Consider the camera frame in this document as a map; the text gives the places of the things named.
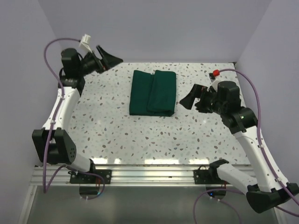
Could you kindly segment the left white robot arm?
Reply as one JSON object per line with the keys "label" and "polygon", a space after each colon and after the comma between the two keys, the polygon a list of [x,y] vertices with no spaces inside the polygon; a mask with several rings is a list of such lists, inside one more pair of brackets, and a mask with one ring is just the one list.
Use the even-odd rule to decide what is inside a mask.
{"label": "left white robot arm", "polygon": [[78,103],[84,86],[85,76],[92,72],[104,73],[122,63],[123,60],[107,53],[101,46],[81,56],[76,49],[67,48],[61,52],[63,64],[59,72],[57,98],[49,118],[41,129],[32,132],[40,162],[51,165],[64,164],[72,170],[81,171],[80,177],[86,183],[97,178],[93,162],[77,152],[76,145],[67,133],[67,128],[75,105]]}

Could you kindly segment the dark green surgical cloth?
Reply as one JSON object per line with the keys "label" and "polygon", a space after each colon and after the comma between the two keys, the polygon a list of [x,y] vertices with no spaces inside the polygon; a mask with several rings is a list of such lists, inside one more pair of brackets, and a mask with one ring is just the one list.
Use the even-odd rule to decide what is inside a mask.
{"label": "dark green surgical cloth", "polygon": [[170,117],[175,113],[177,78],[173,71],[133,73],[129,114]]}

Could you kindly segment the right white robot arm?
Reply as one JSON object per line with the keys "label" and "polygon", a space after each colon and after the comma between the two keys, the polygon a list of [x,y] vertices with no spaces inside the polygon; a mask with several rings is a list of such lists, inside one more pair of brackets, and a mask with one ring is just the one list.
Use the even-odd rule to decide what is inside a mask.
{"label": "right white robot arm", "polygon": [[200,113],[216,113],[242,146],[252,165],[255,177],[233,167],[227,160],[210,163],[207,170],[195,170],[194,175],[212,183],[228,182],[247,198],[251,208],[262,213],[277,207],[299,193],[296,183],[290,183],[274,162],[257,129],[254,112],[241,105],[240,89],[235,82],[217,81],[211,86],[194,84],[179,102]]}

